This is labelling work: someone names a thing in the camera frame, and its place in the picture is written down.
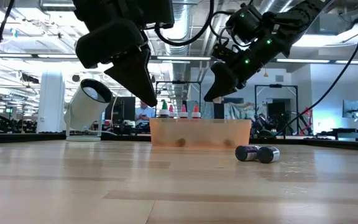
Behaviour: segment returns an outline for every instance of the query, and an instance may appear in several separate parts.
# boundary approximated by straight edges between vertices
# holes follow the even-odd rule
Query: metal frame
[[[201,109],[201,82],[198,81],[156,81],[155,82],[155,96],[157,97],[157,92],[158,92],[158,84],[160,83],[171,83],[174,85],[186,85],[186,84],[198,84],[198,86],[200,87],[200,91],[198,92],[199,95],[199,101],[198,101],[198,108]],[[155,106],[155,116],[157,116],[157,106]]]
[[[283,88],[286,87],[288,91],[295,95],[296,98],[296,115],[299,114],[299,103],[298,103],[298,86],[297,85],[281,85],[281,84],[271,84],[271,85],[255,85],[255,115],[257,115],[257,102],[258,102],[258,95],[266,88]],[[300,125],[299,125],[299,118],[296,119],[296,133],[299,133]]]

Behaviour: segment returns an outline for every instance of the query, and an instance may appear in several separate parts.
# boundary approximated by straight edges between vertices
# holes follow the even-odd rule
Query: wooden tabletop
[[[277,147],[261,164],[148,142],[0,144],[0,223],[358,223],[358,151]]]

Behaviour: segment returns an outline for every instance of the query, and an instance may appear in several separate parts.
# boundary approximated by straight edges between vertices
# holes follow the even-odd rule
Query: black robotic arm
[[[172,0],[73,0],[73,3],[75,15],[89,29],[89,34],[76,45],[76,54],[84,67],[113,63],[105,73],[149,106],[155,106],[157,99],[147,70],[150,49],[144,30],[156,28],[161,36],[159,28],[173,27]],[[226,29],[231,37],[248,43],[249,48],[241,50],[237,46],[235,52],[226,48],[227,42],[214,46],[213,56],[225,63],[211,67],[215,82],[204,99],[212,101],[242,89],[253,74],[279,53],[288,57],[291,46],[324,6],[320,0],[305,0],[287,12],[261,15],[253,5],[242,4],[226,22]],[[210,13],[206,22],[210,23],[211,18]],[[172,44],[167,39],[162,41]]]

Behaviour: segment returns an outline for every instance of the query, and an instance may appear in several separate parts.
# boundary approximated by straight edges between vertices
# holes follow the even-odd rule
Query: white lamp
[[[66,136],[69,141],[100,141],[101,132],[98,137],[70,136],[70,128],[84,131],[89,129],[94,121],[99,121],[101,131],[101,115],[112,99],[111,91],[103,83],[84,79],[80,83],[71,99],[65,114]]]

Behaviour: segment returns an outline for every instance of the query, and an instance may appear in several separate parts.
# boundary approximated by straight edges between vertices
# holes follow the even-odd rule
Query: translucent plastic bin
[[[152,118],[153,146],[229,147],[249,143],[251,120]]]

